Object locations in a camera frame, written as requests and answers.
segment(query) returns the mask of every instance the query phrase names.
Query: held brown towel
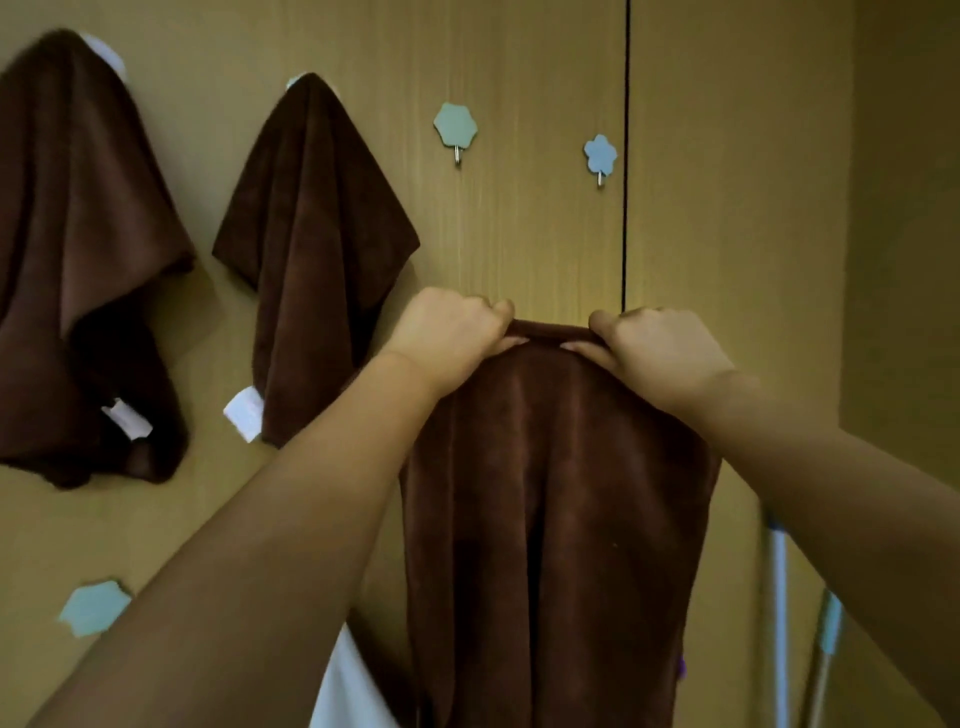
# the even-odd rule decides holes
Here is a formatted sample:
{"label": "held brown towel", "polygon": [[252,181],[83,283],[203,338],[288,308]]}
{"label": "held brown towel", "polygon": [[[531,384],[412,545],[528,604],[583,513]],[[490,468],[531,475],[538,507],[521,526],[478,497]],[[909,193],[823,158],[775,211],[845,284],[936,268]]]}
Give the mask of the held brown towel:
{"label": "held brown towel", "polygon": [[[133,100],[69,31],[0,76],[0,461],[55,485],[169,478],[186,448],[139,293],[193,251]],[[121,399],[153,432],[131,442]]]}
{"label": "held brown towel", "polygon": [[420,726],[669,726],[719,460],[586,329],[511,333],[401,478]]}
{"label": "held brown towel", "polygon": [[284,445],[338,397],[419,246],[336,94],[300,77],[261,130],[213,246],[259,293],[265,442]]}

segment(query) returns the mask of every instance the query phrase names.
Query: black gap line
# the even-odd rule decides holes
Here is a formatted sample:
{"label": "black gap line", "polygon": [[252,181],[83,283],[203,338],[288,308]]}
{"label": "black gap line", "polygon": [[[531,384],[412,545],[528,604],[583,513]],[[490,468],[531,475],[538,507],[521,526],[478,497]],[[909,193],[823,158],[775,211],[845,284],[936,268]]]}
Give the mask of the black gap line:
{"label": "black gap line", "polygon": [[627,310],[627,184],[630,179],[630,12],[632,0],[625,0],[627,10],[626,53],[623,71],[623,239],[620,246],[620,311]]}

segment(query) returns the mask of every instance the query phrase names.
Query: person's right arm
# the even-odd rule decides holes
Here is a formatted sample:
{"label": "person's right arm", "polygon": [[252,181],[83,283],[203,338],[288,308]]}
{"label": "person's right arm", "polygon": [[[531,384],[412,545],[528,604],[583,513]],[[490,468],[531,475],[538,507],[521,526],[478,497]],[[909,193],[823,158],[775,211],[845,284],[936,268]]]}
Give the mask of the person's right arm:
{"label": "person's right arm", "polygon": [[597,312],[570,343],[715,447],[931,704],[960,724],[960,492],[807,419],[738,372],[689,311]]}

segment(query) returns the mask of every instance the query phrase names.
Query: person's left arm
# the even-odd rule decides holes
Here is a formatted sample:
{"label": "person's left arm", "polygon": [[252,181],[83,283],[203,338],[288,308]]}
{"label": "person's left arm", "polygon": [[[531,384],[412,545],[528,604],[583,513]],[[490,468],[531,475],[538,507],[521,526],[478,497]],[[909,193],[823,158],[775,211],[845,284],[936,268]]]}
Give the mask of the person's left arm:
{"label": "person's left arm", "polygon": [[303,728],[391,487],[438,399],[504,338],[509,302],[421,291],[383,351],[180,549],[34,728]]}

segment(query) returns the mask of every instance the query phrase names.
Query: person's left hand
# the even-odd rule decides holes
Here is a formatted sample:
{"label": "person's left hand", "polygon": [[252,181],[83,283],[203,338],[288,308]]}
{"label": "person's left hand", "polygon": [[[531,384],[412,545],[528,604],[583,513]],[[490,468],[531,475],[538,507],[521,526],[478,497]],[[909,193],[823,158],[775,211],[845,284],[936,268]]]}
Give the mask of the person's left hand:
{"label": "person's left hand", "polygon": [[526,339],[504,336],[514,305],[424,288],[407,305],[381,354],[399,354],[426,377],[437,399],[467,381],[480,362]]}

